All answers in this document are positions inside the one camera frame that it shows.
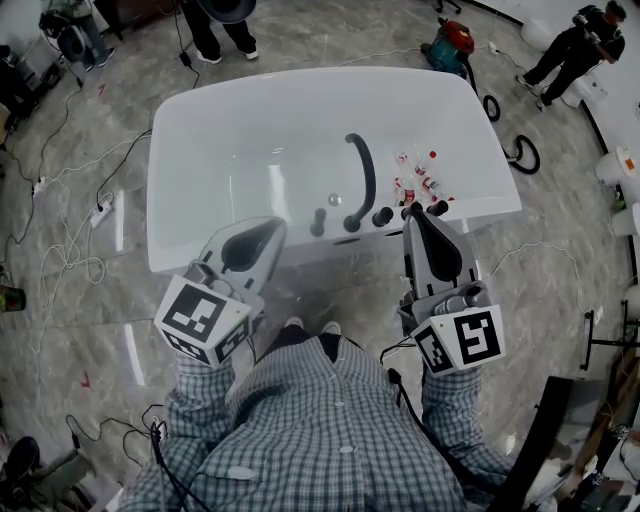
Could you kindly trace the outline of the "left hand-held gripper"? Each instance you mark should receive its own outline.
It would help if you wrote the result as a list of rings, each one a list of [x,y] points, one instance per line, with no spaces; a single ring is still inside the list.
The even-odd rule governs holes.
[[[161,301],[154,324],[167,345],[211,368],[228,360],[261,321],[265,302],[259,294],[273,274],[286,234],[287,223],[277,216],[218,229],[199,260],[172,277]],[[228,278],[214,272],[221,269]]]

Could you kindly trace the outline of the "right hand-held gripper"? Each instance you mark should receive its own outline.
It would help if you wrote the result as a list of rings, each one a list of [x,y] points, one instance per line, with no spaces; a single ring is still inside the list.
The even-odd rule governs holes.
[[[464,236],[447,222],[413,210],[403,226],[405,275],[411,293],[398,308],[403,335],[417,345],[432,376],[446,376],[505,355],[500,306],[477,278]]]

